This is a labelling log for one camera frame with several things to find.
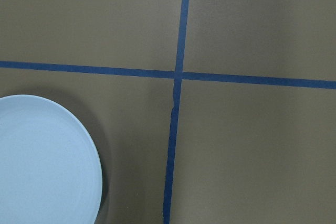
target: brown floor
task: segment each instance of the brown floor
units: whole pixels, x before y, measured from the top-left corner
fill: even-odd
[[[175,68],[181,0],[0,0],[0,60]],[[334,0],[190,0],[184,70],[336,81]],[[96,224],[162,223],[173,80],[0,68],[100,154]],[[336,91],[182,82],[171,224],[336,222]]]

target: plate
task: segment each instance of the plate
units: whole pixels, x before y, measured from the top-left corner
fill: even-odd
[[[93,224],[97,149],[80,121],[34,95],[0,98],[0,223]]]

